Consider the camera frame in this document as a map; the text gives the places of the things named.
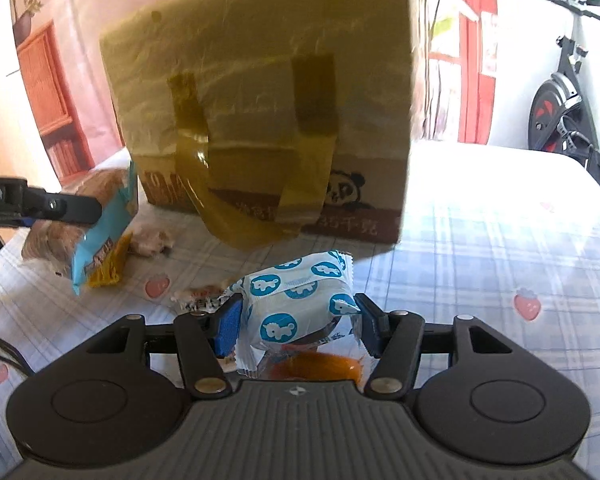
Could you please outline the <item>light blue snack packet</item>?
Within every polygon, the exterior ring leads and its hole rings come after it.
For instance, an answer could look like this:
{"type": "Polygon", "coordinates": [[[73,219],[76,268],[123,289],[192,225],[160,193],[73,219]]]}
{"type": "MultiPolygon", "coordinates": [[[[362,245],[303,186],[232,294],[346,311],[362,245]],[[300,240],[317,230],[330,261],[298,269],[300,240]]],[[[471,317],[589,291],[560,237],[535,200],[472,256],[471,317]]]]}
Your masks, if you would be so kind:
{"type": "Polygon", "coordinates": [[[94,170],[76,194],[96,198],[102,206],[99,219],[82,229],[73,248],[71,281],[79,295],[85,286],[112,286],[122,280],[131,243],[131,234],[125,231],[138,209],[135,166],[129,162],[122,168],[94,170]]]}

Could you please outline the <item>white blue unicorn snack pack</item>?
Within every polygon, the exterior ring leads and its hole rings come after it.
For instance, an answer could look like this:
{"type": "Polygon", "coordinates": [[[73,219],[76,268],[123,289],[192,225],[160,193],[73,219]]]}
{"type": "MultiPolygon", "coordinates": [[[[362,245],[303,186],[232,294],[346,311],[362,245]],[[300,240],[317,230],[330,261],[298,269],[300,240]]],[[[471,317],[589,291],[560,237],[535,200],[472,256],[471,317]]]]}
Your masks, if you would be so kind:
{"type": "Polygon", "coordinates": [[[265,356],[290,346],[324,344],[341,320],[355,323],[353,259],[337,249],[290,260],[238,278],[224,298],[242,297],[234,345],[238,370],[254,376],[265,356]]]}

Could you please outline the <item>silver dried tofu packet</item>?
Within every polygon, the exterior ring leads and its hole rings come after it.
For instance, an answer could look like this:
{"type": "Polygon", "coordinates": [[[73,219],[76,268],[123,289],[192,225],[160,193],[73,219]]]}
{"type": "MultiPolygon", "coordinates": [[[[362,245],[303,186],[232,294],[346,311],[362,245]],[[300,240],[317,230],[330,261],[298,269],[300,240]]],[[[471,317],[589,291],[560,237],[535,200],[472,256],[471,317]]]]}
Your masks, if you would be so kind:
{"type": "Polygon", "coordinates": [[[213,313],[232,296],[229,288],[219,285],[204,285],[177,290],[171,302],[178,310],[190,313],[213,313]]]}

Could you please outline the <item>small pink wrapped snack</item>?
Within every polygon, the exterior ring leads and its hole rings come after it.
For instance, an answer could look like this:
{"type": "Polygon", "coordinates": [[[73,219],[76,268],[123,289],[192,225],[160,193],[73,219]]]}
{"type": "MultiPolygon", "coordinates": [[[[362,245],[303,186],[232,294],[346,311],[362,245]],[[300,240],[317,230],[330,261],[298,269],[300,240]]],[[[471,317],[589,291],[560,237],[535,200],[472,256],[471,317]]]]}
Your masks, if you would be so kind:
{"type": "Polygon", "coordinates": [[[151,258],[170,252],[174,246],[173,236],[165,229],[141,224],[132,229],[130,251],[137,256],[151,258]]]}

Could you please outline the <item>orange sausage snack packet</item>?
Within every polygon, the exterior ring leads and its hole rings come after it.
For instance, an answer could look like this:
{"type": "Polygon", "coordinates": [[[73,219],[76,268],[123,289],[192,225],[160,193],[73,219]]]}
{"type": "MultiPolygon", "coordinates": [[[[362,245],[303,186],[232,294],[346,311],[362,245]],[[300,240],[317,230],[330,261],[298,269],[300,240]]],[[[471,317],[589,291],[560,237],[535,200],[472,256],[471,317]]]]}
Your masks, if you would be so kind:
{"type": "Polygon", "coordinates": [[[338,382],[352,380],[361,385],[372,365],[364,356],[344,356],[318,351],[316,347],[283,346],[266,356],[262,377],[268,380],[302,380],[302,382],[338,382]]]}

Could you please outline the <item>plaid strawberry bed sheet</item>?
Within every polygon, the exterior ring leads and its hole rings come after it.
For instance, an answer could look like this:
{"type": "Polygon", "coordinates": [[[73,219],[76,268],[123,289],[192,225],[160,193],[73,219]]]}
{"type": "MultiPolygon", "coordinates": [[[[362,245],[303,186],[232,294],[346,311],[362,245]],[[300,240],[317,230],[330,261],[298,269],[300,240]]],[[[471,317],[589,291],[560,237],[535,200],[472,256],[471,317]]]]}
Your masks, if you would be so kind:
{"type": "Polygon", "coordinates": [[[175,243],[170,254],[131,259],[116,287],[74,292],[21,259],[23,233],[0,251],[0,337],[32,367],[128,313],[170,322],[180,290],[337,249],[353,258],[355,289],[379,307],[434,323],[476,316],[578,384],[592,408],[578,461],[600,479],[600,187],[573,160],[417,142],[395,245],[302,235],[241,252],[192,214],[141,204],[136,221],[162,226],[175,243]]]}

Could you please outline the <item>pink printed backdrop cloth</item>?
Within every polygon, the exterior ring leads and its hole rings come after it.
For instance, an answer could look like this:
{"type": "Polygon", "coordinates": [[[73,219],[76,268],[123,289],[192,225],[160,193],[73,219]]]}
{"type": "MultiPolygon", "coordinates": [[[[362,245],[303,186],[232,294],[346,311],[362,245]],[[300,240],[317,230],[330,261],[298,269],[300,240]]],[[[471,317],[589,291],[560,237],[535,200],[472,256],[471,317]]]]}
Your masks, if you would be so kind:
{"type": "Polygon", "coordinates": [[[420,136],[424,32],[432,0],[15,0],[36,29],[17,49],[33,119],[60,185],[126,151],[123,177],[175,181],[182,129],[169,84],[192,75],[204,154],[282,184],[324,183],[340,155],[407,159],[420,136]]]}

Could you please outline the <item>taped cardboard box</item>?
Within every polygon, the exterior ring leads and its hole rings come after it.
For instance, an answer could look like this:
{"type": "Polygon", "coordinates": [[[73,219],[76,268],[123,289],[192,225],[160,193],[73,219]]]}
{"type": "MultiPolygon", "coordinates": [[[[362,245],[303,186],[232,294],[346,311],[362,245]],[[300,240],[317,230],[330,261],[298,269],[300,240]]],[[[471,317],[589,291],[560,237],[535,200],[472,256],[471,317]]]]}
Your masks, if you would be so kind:
{"type": "Polygon", "coordinates": [[[161,0],[100,54],[148,200],[237,248],[400,235],[412,0],[161,0]]]}

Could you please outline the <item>black exercise bike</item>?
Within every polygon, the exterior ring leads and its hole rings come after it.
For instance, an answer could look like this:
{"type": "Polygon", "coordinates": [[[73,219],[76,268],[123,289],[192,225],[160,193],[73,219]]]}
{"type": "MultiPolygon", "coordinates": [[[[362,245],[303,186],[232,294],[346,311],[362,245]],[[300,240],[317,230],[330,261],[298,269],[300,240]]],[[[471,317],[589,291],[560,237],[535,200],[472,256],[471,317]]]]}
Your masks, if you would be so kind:
{"type": "MultiPolygon", "coordinates": [[[[600,0],[543,0],[568,10],[575,18],[600,22],[593,9],[600,0]]],[[[568,36],[556,38],[560,49],[556,70],[539,86],[528,119],[528,148],[565,155],[578,162],[600,186],[600,141],[595,119],[579,76],[588,49],[568,36]]]]}

